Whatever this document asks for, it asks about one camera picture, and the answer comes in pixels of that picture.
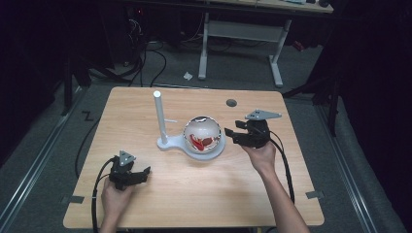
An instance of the white desk frame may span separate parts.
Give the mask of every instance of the white desk frame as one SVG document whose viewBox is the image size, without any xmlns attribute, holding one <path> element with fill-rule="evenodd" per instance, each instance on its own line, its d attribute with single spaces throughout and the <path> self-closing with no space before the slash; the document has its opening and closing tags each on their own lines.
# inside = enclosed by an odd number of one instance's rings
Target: white desk frame
<svg viewBox="0 0 412 233">
<path fill-rule="evenodd" d="M 288 19 L 283 27 L 263 26 L 256 24 L 246 24 L 228 21 L 209 20 L 209 14 L 205 14 L 204 31 L 203 31 L 203 46 L 200 55 L 199 76 L 200 80 L 206 79 L 207 70 L 207 43 L 209 36 L 218 36 L 226 38 L 235 38 L 253 41 L 275 42 L 277 47 L 273 55 L 269 56 L 272 75 L 277 87 L 282 87 L 282 77 L 279 72 L 278 59 L 281 54 L 282 47 L 288 36 L 289 28 L 292 20 Z"/>
</svg>

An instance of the hand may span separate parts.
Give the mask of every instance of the hand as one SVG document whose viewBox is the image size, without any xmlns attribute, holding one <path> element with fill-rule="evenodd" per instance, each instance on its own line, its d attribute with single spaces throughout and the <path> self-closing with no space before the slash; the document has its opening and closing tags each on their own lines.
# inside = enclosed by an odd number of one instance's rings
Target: hand
<svg viewBox="0 0 412 233">
<path fill-rule="evenodd" d="M 271 142 L 259 149 L 242 146 L 251 158 L 252 165 L 262 175 L 265 172 L 275 172 L 276 148 Z"/>
<path fill-rule="evenodd" d="M 135 185 L 128 186 L 124 191 L 118 190 L 115 184 L 106 178 L 102 192 L 104 219 L 100 232 L 116 232 L 119 220 L 124 213 Z"/>
</svg>

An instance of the person's right hand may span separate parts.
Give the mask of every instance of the person's right hand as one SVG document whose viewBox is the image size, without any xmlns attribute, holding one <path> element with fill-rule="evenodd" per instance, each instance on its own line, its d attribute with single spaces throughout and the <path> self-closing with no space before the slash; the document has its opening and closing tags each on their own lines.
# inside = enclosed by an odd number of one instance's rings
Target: person's right hand
<svg viewBox="0 0 412 233">
<path fill-rule="evenodd" d="M 252 165 L 260 174 L 275 172 L 276 148 L 271 142 L 267 142 L 264 147 L 259 149 L 244 146 L 242 149 L 249 155 Z"/>
</svg>

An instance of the human arm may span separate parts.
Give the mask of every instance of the human arm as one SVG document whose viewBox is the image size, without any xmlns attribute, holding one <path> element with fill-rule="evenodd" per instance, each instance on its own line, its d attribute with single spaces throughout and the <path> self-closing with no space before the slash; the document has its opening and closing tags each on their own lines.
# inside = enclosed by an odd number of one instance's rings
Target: human arm
<svg viewBox="0 0 412 233">
<path fill-rule="evenodd" d="M 128 186 L 126 190 L 116 189 L 115 184 L 108 178 L 105 179 L 102 192 L 104 218 L 100 227 L 100 233 L 114 233 L 129 201 L 134 185 Z"/>
<path fill-rule="evenodd" d="M 268 142 L 264 147 L 259 149 L 248 147 L 242 147 L 242 149 L 249 155 L 252 165 L 263 180 L 279 232 L 309 232 L 309 228 L 300 212 L 293 204 L 276 175 L 276 149 L 273 144 Z"/>
</svg>

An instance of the transparent bowl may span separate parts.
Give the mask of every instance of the transparent bowl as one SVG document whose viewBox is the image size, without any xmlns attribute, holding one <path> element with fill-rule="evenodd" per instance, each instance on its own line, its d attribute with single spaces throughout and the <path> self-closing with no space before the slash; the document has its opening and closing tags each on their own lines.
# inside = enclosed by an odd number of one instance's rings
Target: transparent bowl
<svg viewBox="0 0 412 233">
<path fill-rule="evenodd" d="M 186 147 L 195 153 L 213 151 L 221 140 L 221 128 L 208 116 L 198 116 L 191 119 L 185 127 L 183 136 Z"/>
</svg>

